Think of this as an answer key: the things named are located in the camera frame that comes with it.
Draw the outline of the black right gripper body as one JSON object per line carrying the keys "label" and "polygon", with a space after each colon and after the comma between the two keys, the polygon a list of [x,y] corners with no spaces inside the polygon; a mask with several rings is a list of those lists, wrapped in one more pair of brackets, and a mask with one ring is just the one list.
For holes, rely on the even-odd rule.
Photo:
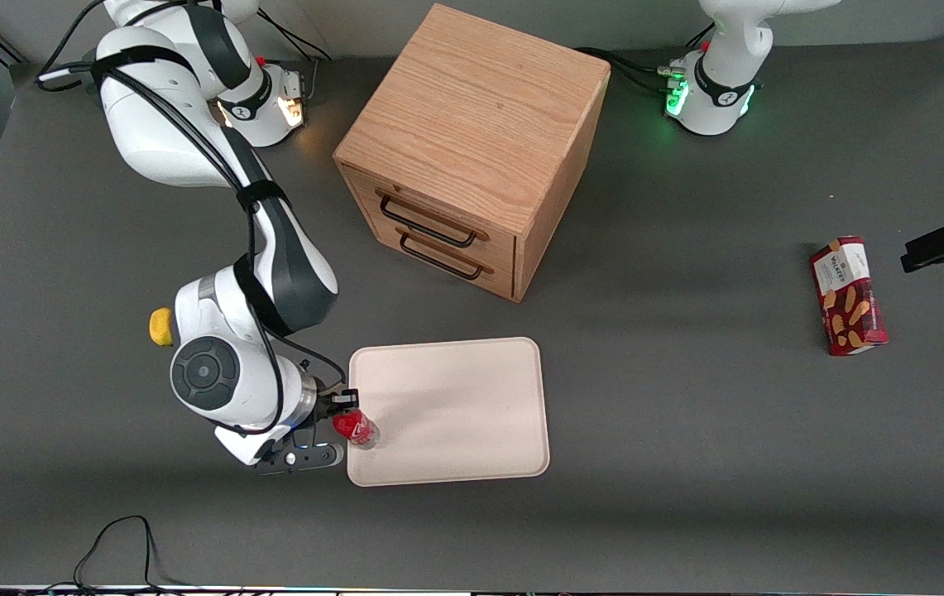
{"label": "black right gripper body", "polygon": [[324,381],[316,381],[316,397],[313,414],[309,416],[309,429],[317,431],[318,424],[332,418],[333,397],[335,386],[327,385]]}

